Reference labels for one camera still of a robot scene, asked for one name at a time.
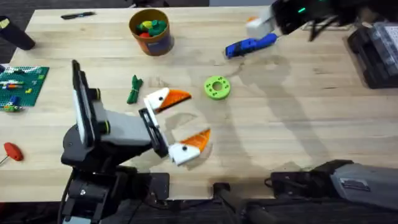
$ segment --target blue plastic tool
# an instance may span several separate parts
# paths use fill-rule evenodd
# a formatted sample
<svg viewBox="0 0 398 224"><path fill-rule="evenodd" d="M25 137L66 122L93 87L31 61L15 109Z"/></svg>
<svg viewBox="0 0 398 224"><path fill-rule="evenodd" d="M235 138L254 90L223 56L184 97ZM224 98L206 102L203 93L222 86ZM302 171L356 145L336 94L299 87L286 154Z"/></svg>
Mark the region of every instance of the blue plastic tool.
<svg viewBox="0 0 398 224"><path fill-rule="evenodd" d="M230 59L236 56L243 56L253 51L266 48L276 42L278 36L276 34L268 34L265 37L257 40L248 38L241 40L235 44L231 44L225 48L225 56Z"/></svg>

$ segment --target wire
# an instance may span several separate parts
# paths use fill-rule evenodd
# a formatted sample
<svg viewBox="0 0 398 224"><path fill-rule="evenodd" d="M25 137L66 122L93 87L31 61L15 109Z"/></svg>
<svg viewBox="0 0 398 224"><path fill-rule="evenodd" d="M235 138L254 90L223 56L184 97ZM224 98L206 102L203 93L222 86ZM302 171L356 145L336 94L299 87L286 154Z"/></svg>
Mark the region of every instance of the wire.
<svg viewBox="0 0 398 224"><path fill-rule="evenodd" d="M129 98L127 99L128 104L137 103L139 89L141 88L144 81L138 79L136 75L132 77L131 80L131 92Z"/></svg>
<svg viewBox="0 0 398 224"><path fill-rule="evenodd" d="M57 224L62 224L62 210L63 210L63 207L65 206L65 201L67 199L67 194L68 194L68 189L69 189L70 183L72 182L73 178L75 177L75 172L76 172L75 168L73 168L72 172L70 173L67 185L65 186L65 189L63 190L60 207L58 209Z"/></svg>
<svg viewBox="0 0 398 224"><path fill-rule="evenodd" d="M269 184L269 181L271 180L271 178L267 178L264 180L264 185L267 186L270 189L273 189L272 184Z"/></svg>
<svg viewBox="0 0 398 224"><path fill-rule="evenodd" d="M205 205L205 204L211 203L211 202L213 202L213 201L214 201L214 200L211 199L211 200L205 200L205 201L202 201L202 202L194 203L194 204L192 204L192 205L179 208L178 211L188 210L188 209L190 209L190 208L194 208L194 207L197 207L197 206L200 206L200 205ZM151 207L151 208L154 208L154 209L158 209L158 210L173 210L171 207L159 207L159 206L156 206L156 205L151 205L151 204L149 204L149 203L147 203L147 202L145 202L145 201L142 201L142 202L143 202L145 205L147 205L147 206L149 206L149 207Z"/></svg>
<svg viewBox="0 0 398 224"><path fill-rule="evenodd" d="M141 207L142 203L143 203L143 201L141 201L141 203L139 203L137 205L136 209L134 209L134 211L132 211L131 216L130 216L129 221L127 222L127 224L130 224L130 222L132 221L132 218L136 215L136 213L138 212L139 207Z"/></svg>

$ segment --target pen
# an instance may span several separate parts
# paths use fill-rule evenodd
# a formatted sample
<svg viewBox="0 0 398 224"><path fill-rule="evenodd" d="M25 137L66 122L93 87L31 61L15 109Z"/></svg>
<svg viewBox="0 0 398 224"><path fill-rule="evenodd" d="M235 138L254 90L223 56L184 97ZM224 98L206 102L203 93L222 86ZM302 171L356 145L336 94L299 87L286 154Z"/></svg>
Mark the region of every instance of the pen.
<svg viewBox="0 0 398 224"><path fill-rule="evenodd" d="M82 12L82 13L76 13L76 14L67 14L61 16L62 19L74 19L77 17L85 17L85 16L92 16L95 15L95 12Z"/></svg>

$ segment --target green toy gear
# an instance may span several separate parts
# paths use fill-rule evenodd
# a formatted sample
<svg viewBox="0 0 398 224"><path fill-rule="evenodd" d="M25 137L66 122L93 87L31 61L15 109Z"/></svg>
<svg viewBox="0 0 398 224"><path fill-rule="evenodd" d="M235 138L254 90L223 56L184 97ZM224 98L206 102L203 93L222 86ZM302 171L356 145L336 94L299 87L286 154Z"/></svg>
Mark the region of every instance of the green toy gear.
<svg viewBox="0 0 398 224"><path fill-rule="evenodd" d="M206 94L214 100L222 100L226 98L231 91L231 84L222 76L213 76L205 82Z"/></svg>

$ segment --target green lego piece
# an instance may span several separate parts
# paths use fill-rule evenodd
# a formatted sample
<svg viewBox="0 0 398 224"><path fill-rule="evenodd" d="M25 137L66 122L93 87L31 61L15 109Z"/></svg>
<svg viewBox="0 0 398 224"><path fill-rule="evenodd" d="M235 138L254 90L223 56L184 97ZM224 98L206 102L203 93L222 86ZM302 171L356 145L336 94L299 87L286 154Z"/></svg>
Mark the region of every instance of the green lego piece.
<svg viewBox="0 0 398 224"><path fill-rule="evenodd" d="M161 34L167 27L165 21L152 21L152 28L148 30L149 35L152 37Z"/></svg>
<svg viewBox="0 0 398 224"><path fill-rule="evenodd" d="M15 105L6 105L6 106L3 106L2 109L5 112L18 112L18 111L22 110L22 108L20 106L15 106Z"/></svg>

